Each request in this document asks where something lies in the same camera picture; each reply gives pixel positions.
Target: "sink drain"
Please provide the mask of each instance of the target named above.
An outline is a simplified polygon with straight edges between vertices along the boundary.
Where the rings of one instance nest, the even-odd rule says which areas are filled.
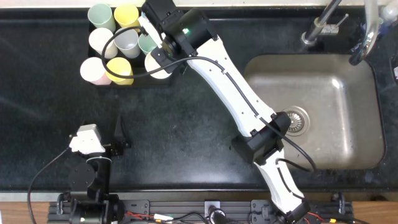
[[[283,111],[287,113],[292,123],[290,124],[287,133],[290,136],[299,136],[303,134],[310,126],[310,118],[304,109],[298,106],[291,106]]]

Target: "stainless steel sink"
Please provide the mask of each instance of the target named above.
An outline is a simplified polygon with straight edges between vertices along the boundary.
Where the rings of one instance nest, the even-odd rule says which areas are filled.
[[[288,137],[323,169],[375,167],[384,155],[374,75],[349,55],[261,55],[244,76],[275,111],[292,119]],[[285,156],[308,162],[284,142]]]

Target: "faucet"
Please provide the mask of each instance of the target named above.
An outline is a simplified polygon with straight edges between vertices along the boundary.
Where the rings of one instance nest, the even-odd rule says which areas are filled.
[[[348,17],[348,15],[346,15],[337,25],[328,26],[326,22],[340,2],[341,0],[332,0],[322,12],[321,16],[314,20],[310,29],[307,32],[304,32],[301,36],[301,40],[304,44],[314,45],[317,41],[318,35],[325,35],[325,29],[332,30],[328,35],[337,34],[338,26]],[[379,32],[379,9],[377,0],[364,0],[364,5],[366,14],[366,34],[363,41],[355,47],[354,53],[349,58],[349,63],[352,65],[359,64],[370,53]]]

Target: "black tray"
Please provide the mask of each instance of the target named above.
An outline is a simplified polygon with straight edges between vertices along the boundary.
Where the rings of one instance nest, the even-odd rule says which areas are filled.
[[[116,23],[116,30],[120,29],[120,25],[115,21]],[[95,30],[96,27],[90,23],[89,25],[89,32],[91,33],[93,30]],[[101,58],[101,55],[94,50],[93,48],[88,45],[88,57],[99,57]],[[124,54],[118,49],[118,54],[115,57],[122,57],[127,59],[129,61],[133,75],[139,75],[142,73],[146,73],[147,70],[145,69],[145,57],[146,55],[143,53],[143,51],[140,52],[138,57],[136,58],[127,58],[124,56]],[[145,77],[140,77],[140,78],[135,78],[134,83],[132,85],[118,85],[114,82],[112,82],[110,85],[96,85],[99,88],[159,88],[159,87],[168,87],[172,84],[173,80],[175,79],[178,74],[181,74],[185,71],[185,64],[181,64],[178,68],[176,68],[173,73],[164,79],[158,79],[154,78],[150,75],[145,76]]]

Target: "faucet handle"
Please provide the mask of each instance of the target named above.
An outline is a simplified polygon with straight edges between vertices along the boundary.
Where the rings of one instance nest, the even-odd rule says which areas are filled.
[[[348,14],[345,14],[337,24],[326,24],[319,35],[337,35],[339,31],[338,27],[348,18],[348,16]]]

